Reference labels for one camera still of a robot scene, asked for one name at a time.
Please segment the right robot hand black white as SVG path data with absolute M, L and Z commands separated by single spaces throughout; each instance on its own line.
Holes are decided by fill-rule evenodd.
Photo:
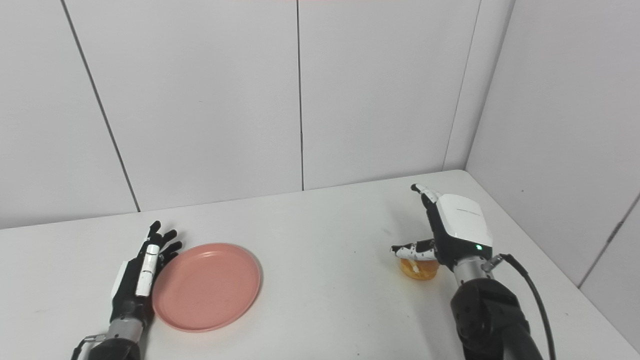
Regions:
M 493 258 L 493 235 L 480 205 L 465 196 L 439 193 L 414 183 L 429 221 L 432 238 L 408 244 L 395 244 L 390 251 L 411 261 L 437 261 L 450 271 L 464 260 Z

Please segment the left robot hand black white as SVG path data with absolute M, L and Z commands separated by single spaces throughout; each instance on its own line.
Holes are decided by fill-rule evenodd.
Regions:
M 160 234 L 161 227 L 160 221 L 154 221 L 137 255 L 125 262 L 112 297 L 110 322 L 132 318 L 147 326 L 153 319 L 154 283 L 183 248 L 183 242 L 175 240 L 178 236 L 176 230 Z

